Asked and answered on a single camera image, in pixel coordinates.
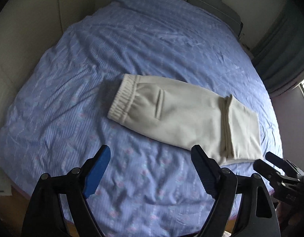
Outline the cream white pants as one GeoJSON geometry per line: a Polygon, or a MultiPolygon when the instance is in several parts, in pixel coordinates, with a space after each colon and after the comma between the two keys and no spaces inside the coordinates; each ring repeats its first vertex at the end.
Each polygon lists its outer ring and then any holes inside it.
{"type": "Polygon", "coordinates": [[[108,118],[141,135],[191,150],[219,165],[263,157],[259,119],[234,96],[152,75],[123,77],[108,118]]]}

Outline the blue checked duvet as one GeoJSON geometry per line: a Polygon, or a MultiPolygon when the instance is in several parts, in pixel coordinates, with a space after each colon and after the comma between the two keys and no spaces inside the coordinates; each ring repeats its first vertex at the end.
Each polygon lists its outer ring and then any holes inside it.
{"type": "Polygon", "coordinates": [[[25,193],[100,146],[111,160],[88,199],[106,236],[197,232],[213,199],[198,144],[250,176],[283,154],[266,88],[231,28],[183,0],[111,0],[41,57],[0,129],[0,166],[25,193]]]}

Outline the teal curtain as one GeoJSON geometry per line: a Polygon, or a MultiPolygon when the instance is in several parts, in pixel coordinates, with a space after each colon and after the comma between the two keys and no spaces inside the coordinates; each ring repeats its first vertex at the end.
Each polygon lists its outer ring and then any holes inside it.
{"type": "Polygon", "coordinates": [[[289,91],[304,79],[304,15],[292,0],[252,50],[252,63],[270,97],[289,91]]]}

